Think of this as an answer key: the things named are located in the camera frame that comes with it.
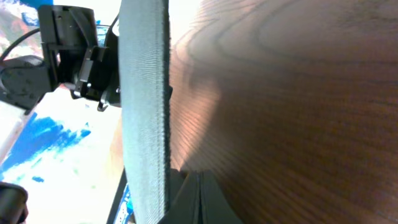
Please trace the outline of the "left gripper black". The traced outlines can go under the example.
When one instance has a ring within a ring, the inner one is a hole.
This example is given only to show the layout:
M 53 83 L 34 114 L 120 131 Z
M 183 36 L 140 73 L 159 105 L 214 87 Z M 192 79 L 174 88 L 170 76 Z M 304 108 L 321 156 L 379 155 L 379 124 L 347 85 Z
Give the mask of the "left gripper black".
M 72 98 L 98 102 L 99 112 L 120 107 L 118 37 L 107 31 L 100 45 L 95 14 L 86 7 L 42 5 L 38 17 L 49 89 L 64 84 Z

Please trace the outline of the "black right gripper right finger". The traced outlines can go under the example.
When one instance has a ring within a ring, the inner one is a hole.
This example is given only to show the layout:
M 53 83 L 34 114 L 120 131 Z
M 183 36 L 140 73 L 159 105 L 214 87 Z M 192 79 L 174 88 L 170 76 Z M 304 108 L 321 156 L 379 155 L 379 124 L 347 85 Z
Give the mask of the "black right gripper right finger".
M 200 173 L 200 202 L 204 224 L 243 224 L 209 170 Z

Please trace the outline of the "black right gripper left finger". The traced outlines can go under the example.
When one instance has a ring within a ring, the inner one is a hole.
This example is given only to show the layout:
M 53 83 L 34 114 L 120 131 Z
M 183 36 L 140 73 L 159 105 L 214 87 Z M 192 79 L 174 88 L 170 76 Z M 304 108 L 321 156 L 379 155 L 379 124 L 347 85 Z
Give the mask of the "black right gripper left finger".
M 158 224 L 199 223 L 200 180 L 197 172 L 170 171 L 171 203 Z

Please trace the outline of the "blue cookie pack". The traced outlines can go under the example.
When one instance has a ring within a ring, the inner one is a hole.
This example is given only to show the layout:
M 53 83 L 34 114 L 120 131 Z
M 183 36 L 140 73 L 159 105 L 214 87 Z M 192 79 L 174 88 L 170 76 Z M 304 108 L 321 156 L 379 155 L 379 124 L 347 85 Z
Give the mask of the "blue cookie pack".
M 114 218 L 114 224 L 135 224 L 135 218 L 133 214 L 133 206 L 131 200 L 131 194 L 128 185 L 125 186 L 116 216 Z

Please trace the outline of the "black box with lid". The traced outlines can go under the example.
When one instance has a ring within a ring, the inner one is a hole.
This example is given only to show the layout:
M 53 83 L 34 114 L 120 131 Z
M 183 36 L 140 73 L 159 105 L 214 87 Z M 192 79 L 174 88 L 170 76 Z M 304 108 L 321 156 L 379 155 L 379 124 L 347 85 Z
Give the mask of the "black box with lid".
M 169 206 L 168 1 L 121 1 L 118 60 L 123 162 L 134 215 L 137 223 L 158 223 Z

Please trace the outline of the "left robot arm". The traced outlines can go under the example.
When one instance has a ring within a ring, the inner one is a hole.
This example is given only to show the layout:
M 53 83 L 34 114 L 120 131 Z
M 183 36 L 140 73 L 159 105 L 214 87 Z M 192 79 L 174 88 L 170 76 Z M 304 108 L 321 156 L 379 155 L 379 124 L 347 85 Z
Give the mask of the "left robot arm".
M 99 112 L 119 107 L 119 36 L 114 32 L 118 20 L 110 25 L 100 45 L 92 9 L 42 5 L 38 17 L 39 28 L 18 38 L 1 55 L 1 101 L 30 112 L 46 93 L 65 85 L 73 99 L 98 102 Z M 6 58 L 36 33 L 41 36 L 42 57 Z

